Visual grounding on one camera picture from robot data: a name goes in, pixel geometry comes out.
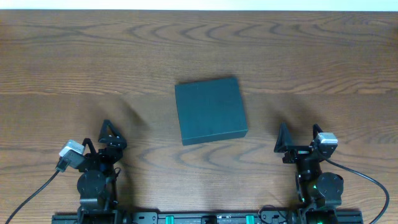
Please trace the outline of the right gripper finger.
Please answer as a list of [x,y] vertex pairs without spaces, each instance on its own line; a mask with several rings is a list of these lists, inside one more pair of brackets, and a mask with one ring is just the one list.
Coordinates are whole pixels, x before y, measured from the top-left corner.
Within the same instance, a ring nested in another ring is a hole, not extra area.
[[313,125],[313,139],[315,139],[319,133],[322,133],[323,130],[318,124]]
[[285,153],[290,151],[309,151],[310,146],[295,145],[289,129],[285,123],[282,123],[279,128],[279,135],[274,147],[275,153]]

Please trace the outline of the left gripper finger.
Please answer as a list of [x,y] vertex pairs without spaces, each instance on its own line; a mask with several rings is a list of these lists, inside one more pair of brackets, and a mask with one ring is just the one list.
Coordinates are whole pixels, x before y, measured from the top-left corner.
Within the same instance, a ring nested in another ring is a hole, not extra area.
[[125,149],[127,147],[125,138],[108,119],[103,121],[99,132],[98,142],[109,147],[118,147],[121,149]]
[[96,149],[90,138],[84,138],[82,145],[83,147],[88,146],[88,148],[90,149],[90,154],[96,154]]

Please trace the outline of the dark green box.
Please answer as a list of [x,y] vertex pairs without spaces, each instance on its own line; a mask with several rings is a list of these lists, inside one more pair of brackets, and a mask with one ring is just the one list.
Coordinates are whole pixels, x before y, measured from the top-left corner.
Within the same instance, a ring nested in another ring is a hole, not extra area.
[[243,138],[248,123],[235,77],[175,85],[184,146]]

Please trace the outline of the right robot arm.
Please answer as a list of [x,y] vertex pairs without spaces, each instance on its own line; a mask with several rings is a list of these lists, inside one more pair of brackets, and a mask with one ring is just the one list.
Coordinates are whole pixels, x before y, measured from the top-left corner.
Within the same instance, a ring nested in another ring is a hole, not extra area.
[[342,203],[343,178],[322,172],[320,163],[330,158],[338,146],[333,133],[313,125],[313,140],[307,146],[294,144],[288,127],[281,124],[274,152],[283,153],[284,164],[295,164],[295,183],[301,204],[289,212],[288,223],[337,223],[336,207]]

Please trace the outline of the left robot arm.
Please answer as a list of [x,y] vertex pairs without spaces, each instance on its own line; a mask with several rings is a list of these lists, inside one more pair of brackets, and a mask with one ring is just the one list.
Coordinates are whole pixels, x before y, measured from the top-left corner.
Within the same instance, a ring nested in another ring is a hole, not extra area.
[[90,139],[83,141],[90,151],[83,156],[84,161],[78,166],[81,172],[77,182],[80,207],[76,222],[125,223],[129,217],[125,211],[118,209],[116,193],[116,180],[121,170],[114,164],[123,157],[127,142],[108,119],[103,121],[98,142],[105,147],[96,150]]

